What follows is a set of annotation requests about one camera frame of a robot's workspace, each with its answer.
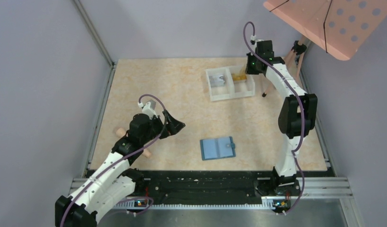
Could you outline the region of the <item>teal card holder wallet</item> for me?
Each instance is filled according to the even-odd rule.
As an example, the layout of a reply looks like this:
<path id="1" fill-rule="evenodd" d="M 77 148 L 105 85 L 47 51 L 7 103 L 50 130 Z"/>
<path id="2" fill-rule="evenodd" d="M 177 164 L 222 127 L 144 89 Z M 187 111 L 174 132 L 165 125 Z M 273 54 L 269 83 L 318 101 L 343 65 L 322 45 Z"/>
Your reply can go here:
<path id="1" fill-rule="evenodd" d="M 203 161 L 236 157 L 235 143 L 231 136 L 200 140 Z"/>

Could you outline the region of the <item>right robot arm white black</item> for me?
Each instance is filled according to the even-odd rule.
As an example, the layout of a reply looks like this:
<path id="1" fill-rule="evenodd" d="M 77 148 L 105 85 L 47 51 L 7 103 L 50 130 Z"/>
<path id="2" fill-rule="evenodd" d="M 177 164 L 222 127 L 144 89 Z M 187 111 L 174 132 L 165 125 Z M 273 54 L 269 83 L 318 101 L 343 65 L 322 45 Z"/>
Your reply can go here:
<path id="1" fill-rule="evenodd" d="M 278 116 L 278 127 L 283 135 L 282 153 L 273 167 L 273 188 L 296 182 L 297 162 L 305 137 L 315 127 L 318 98 L 302 89 L 289 73 L 285 61 L 276 57 L 271 40 L 251 37 L 245 72 L 263 74 L 283 99 Z"/>

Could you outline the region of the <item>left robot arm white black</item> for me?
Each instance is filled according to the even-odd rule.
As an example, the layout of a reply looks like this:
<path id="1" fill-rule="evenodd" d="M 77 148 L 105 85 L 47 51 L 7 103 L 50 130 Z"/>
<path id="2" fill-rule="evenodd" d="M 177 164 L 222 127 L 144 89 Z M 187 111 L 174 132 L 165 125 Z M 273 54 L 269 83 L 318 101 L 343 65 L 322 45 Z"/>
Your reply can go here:
<path id="1" fill-rule="evenodd" d="M 56 200 L 55 226 L 95 227 L 118 202 L 134 193 L 142 174 L 131 169 L 131 164 L 156 140 L 175 135 L 186 126 L 167 110 L 163 115 L 163 121 L 158 115 L 134 115 L 126 134 L 101 166 L 73 193 Z"/>

